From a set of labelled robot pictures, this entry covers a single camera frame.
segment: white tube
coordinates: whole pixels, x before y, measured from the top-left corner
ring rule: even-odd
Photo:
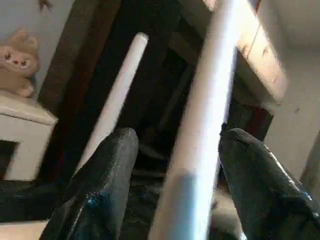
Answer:
[[[147,43],[148,36],[144,33],[138,33],[134,37],[121,69],[116,76],[111,92],[100,113],[99,119],[94,126],[94,130],[85,147],[77,169],[85,164],[101,141],[114,130]]]
[[[149,233],[150,240],[205,240],[221,127],[239,37],[240,0],[217,3]]]

